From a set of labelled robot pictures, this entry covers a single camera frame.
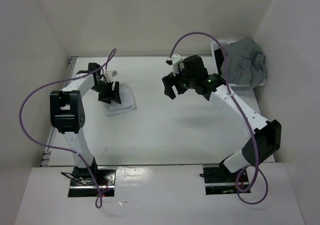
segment white cloth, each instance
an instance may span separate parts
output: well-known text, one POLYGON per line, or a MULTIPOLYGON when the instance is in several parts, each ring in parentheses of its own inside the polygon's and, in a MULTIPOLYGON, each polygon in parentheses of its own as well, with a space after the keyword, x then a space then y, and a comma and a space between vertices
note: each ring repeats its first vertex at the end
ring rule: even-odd
POLYGON ((120 83, 119 94, 121 104, 111 101, 111 104, 105 104, 105 115, 108 117, 118 114, 124 114, 136 110, 136 101, 134 95, 127 83, 120 83))

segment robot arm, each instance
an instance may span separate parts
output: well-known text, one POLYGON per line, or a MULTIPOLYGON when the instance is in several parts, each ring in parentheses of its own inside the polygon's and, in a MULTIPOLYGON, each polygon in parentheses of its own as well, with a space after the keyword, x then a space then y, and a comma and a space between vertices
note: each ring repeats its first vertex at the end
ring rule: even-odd
POLYGON ((242 168, 255 164, 251 135, 231 96, 234 96, 240 104, 254 131, 254 137, 258 145, 259 164, 280 148, 280 123, 276 120, 270 122, 255 112, 232 90, 232 94, 229 94, 226 82, 222 77, 218 74, 208 75, 201 57, 193 55, 183 59, 180 55, 174 54, 171 61, 172 72, 162 79, 164 94, 174 99, 176 95, 173 86, 175 86, 179 95, 184 94, 188 89, 194 89, 197 94, 219 106, 244 129, 248 142, 241 150, 231 154, 219 164, 226 173, 235 173, 242 168))
MULTIPOLYGON (((91 89, 98 92, 99 101, 108 104, 111 101, 115 101, 121 104, 118 81, 114 83, 113 89, 113 77, 117 75, 116 71, 105 72, 103 76, 94 73, 83 77, 99 67, 100 65, 97 63, 89 63, 88 70, 82 70, 77 73, 79 79, 74 80, 62 90, 52 91, 50 94, 50 120, 52 126, 62 134, 69 148, 78 151, 85 161, 91 165, 92 171, 97 169, 97 164, 94 156, 89 151, 83 131, 86 116, 82 97, 91 89)), ((76 154, 73 153, 72 156, 76 173, 86 175, 88 173, 86 165, 76 154)))

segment gray towel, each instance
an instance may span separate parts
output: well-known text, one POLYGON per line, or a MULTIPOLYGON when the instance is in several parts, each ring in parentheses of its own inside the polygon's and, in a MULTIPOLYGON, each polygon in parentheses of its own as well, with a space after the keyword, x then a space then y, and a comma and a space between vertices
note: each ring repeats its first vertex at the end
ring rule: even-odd
MULTIPOLYGON (((224 47, 228 67, 228 81, 231 84, 250 85, 258 87, 267 77, 265 68, 266 56, 256 42, 245 37, 224 47)), ((222 77, 225 78, 225 63, 223 62, 222 77)))

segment purple cable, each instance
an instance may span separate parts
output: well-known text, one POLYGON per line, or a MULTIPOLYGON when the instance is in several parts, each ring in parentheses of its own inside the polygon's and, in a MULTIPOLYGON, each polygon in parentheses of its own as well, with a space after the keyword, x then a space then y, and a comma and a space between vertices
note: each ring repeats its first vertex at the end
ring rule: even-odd
MULTIPOLYGON (((226 89, 228 91, 228 93, 231 95, 231 89, 230 89, 230 86, 229 86, 229 79, 228 79, 228 68, 229 68, 229 65, 228 65, 228 60, 227 60, 227 55, 226 55, 226 52, 224 50, 224 48, 222 47, 221 43, 212 35, 208 34, 208 33, 205 33, 205 32, 202 32, 202 31, 193 31, 193 32, 189 32, 185 35, 183 35, 182 37, 180 37, 178 39, 178 41, 176 41, 176 43, 174 44, 172 50, 171 50, 171 53, 169 55, 169 57, 171 58, 177 45, 179 44, 179 42, 184 39, 185 37, 189 36, 189 35, 194 35, 194 34, 198 34, 198 35, 204 35, 204 36, 207 36, 209 38, 211 38, 212 40, 214 40, 218 46, 220 47, 221 51, 222 51, 222 54, 223 54, 223 59, 224 59, 224 73, 225 73, 225 84, 226 84, 226 89)), ((265 175, 263 174, 263 172, 259 169, 259 152, 258 152, 258 145, 257 145, 257 141, 256 141, 256 138, 255 138, 255 134, 254 134, 254 131, 252 130, 251 128, 251 125, 248 121, 248 118, 245 114, 245 112, 242 110, 241 106, 239 105, 239 103, 237 102, 236 98, 231 95, 231 99, 233 100, 233 102, 235 103, 236 107, 239 109, 241 115, 243 116, 243 119, 249 129, 249 132, 250 132, 250 135, 251 135, 251 139, 252 139, 252 143, 253 143, 253 148, 254 148, 254 157, 255 157, 255 170, 254 170, 254 174, 253 174, 253 178, 252 178, 252 181, 251 183, 249 184, 248 187, 246 187, 245 189, 241 189, 240 188, 240 185, 239 185, 239 179, 240 179, 240 176, 241 174, 248 168, 248 167, 245 167, 243 168, 239 173, 238 175, 236 176, 236 179, 235 179, 235 186, 237 188, 237 195, 239 197, 239 199, 246 203, 246 204, 250 204, 250 205, 255 205, 255 204, 259 204, 261 203, 266 197, 267 197, 267 194, 268 194, 268 190, 269 190, 269 186, 268 186, 268 182, 267 182, 267 179, 265 177, 265 175), (266 189, 265 189, 265 194, 263 196, 262 199, 260 199, 259 201, 256 201, 256 202, 248 202, 248 201, 245 201, 243 200, 241 197, 240 197, 240 193, 246 193, 247 191, 249 191, 253 185, 255 184, 256 180, 257 180, 257 176, 258 176, 258 172, 261 173, 264 181, 265 181, 265 186, 266 186, 266 189)))
POLYGON ((103 69, 103 67, 107 68, 108 66, 108 63, 110 62, 110 60, 114 57, 114 55, 116 54, 116 51, 117 49, 113 49, 111 51, 111 53, 109 54, 109 57, 108 59, 106 60, 106 62, 99 68, 97 68, 96 70, 84 75, 84 76, 79 76, 79 77, 74 77, 74 78, 68 78, 68 79, 64 79, 64 80, 60 80, 60 81, 53 81, 53 82, 50 82, 50 83, 47 83, 45 85, 42 85, 40 87, 38 87, 37 89, 33 90, 32 92, 29 93, 28 96, 26 96, 26 98, 24 99, 24 101, 22 102, 21 104, 21 107, 20 107, 20 110, 19 110, 19 123, 20 123, 20 127, 22 129, 22 131, 24 132, 24 134, 28 137, 28 139, 30 139, 32 142, 34 142, 35 144, 38 144, 40 146, 43 146, 43 147, 46 147, 46 148, 50 148, 50 149, 58 149, 58 150, 64 150, 64 151, 68 151, 68 152, 71 152, 71 153, 74 153, 76 154, 82 161, 83 163, 85 164, 86 168, 88 169, 89 171, 89 174, 90 176, 92 177, 92 180, 93 180, 93 183, 94 185, 96 186, 96 189, 98 191, 98 197, 96 198, 95 200, 95 207, 97 209, 100 209, 102 207, 102 197, 103 197, 103 193, 109 191, 110 189, 106 190, 105 192, 101 192, 100 191, 100 188, 99 188, 99 185, 98 185, 98 182, 97 180, 95 179, 95 176, 93 174, 93 172, 91 171, 90 169, 90 166, 89 164, 87 163, 87 161, 84 159, 83 156, 81 156, 81 154, 79 154, 77 151, 75 150, 72 150, 72 149, 69 149, 69 148, 64 148, 64 147, 59 147, 59 146, 50 146, 50 145, 47 145, 47 144, 44 144, 40 141, 37 141, 35 140, 25 129, 25 126, 23 124, 23 121, 22 121, 22 112, 23 112, 23 109, 24 109, 24 106, 26 104, 26 102, 28 101, 28 99, 33 95, 35 94, 37 91, 39 91, 40 89, 43 89, 45 87, 48 87, 48 86, 51 86, 51 85, 54 85, 54 84, 59 84, 59 83, 64 83, 64 82, 68 82, 68 81, 73 81, 73 80, 78 80, 78 79, 82 79, 82 78, 85 78, 87 76, 90 76, 96 72, 98 72, 99 70, 103 69))

